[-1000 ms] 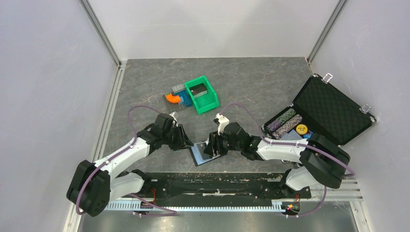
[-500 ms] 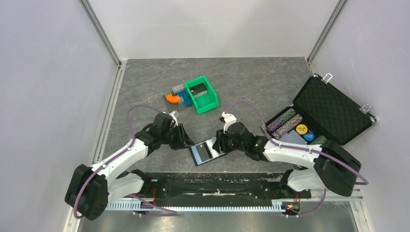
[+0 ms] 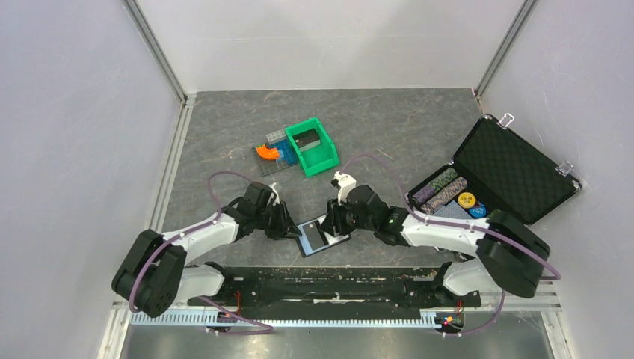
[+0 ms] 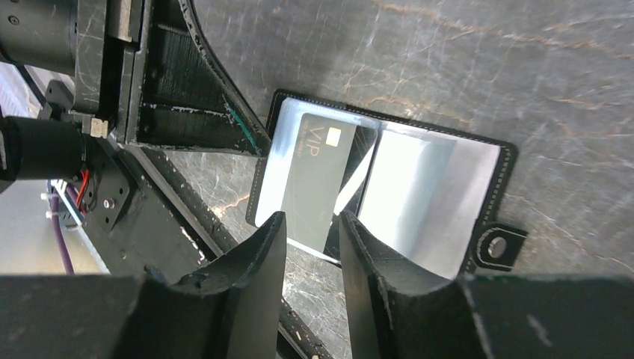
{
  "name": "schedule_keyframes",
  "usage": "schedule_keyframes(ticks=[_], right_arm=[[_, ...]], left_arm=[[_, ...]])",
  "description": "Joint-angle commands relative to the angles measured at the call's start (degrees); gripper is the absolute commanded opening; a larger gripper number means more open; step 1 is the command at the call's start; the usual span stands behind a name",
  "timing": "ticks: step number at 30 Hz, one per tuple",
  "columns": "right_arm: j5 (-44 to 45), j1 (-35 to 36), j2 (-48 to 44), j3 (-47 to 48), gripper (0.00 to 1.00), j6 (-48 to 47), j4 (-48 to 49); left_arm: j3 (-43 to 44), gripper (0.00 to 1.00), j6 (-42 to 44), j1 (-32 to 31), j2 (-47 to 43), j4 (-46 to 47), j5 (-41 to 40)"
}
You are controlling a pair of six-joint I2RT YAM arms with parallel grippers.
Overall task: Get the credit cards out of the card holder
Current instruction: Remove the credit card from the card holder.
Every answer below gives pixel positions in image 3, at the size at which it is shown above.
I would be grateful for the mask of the black leather card holder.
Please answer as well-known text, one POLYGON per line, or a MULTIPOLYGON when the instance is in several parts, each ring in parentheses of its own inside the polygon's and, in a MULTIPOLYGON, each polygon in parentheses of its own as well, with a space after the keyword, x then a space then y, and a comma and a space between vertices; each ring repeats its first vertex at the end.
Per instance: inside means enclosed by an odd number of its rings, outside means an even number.
POLYGON ((320 226, 325 217, 322 215, 298 225, 300 236, 296 243, 302 257, 312 256, 351 239, 351 234, 335 237, 324 232, 320 226))

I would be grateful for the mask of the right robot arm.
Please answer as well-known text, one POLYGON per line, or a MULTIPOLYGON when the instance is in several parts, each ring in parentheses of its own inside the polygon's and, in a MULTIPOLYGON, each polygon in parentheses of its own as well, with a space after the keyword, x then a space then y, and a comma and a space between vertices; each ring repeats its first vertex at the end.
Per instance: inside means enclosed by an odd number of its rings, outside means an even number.
POLYGON ((550 255, 549 245, 507 212, 470 220, 425 215, 387 205, 368 185, 353 188, 344 200, 329 200, 320 227, 332 236, 367 230, 387 245, 466 254, 469 260, 449 264, 431 286, 442 305, 484 289, 532 298, 550 255))

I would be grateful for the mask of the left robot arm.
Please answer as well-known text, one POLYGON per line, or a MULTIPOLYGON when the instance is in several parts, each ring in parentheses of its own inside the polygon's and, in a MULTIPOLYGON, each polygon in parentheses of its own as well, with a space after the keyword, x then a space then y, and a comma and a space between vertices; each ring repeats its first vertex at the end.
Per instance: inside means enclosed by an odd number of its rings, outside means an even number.
POLYGON ((217 265, 196 266, 193 261, 213 249, 232 244, 256 230, 269 239, 293 239, 300 230, 272 185, 252 182, 206 220, 172 232, 140 232, 111 282, 133 313, 151 318, 173 303, 199 295, 227 304, 235 285, 217 265))

